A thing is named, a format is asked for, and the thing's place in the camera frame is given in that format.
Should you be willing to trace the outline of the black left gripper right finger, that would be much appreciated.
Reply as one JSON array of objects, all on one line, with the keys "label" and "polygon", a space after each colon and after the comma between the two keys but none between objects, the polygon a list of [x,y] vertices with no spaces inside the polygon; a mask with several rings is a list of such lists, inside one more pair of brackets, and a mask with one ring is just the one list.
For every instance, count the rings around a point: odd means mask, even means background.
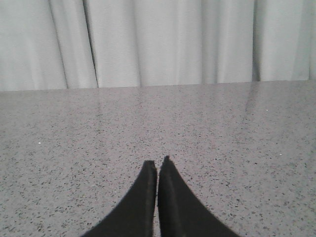
[{"label": "black left gripper right finger", "polygon": [[159,173],[158,213],[162,237],[237,237],[199,201],[169,156]]}]

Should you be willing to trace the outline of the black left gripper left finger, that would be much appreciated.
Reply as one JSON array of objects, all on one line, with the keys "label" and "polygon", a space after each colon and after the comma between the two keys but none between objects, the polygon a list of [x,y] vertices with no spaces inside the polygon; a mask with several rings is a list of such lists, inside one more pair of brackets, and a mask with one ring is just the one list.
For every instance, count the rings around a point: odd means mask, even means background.
[{"label": "black left gripper left finger", "polygon": [[85,237],[152,237],[157,190],[157,169],[146,160],[119,204]]}]

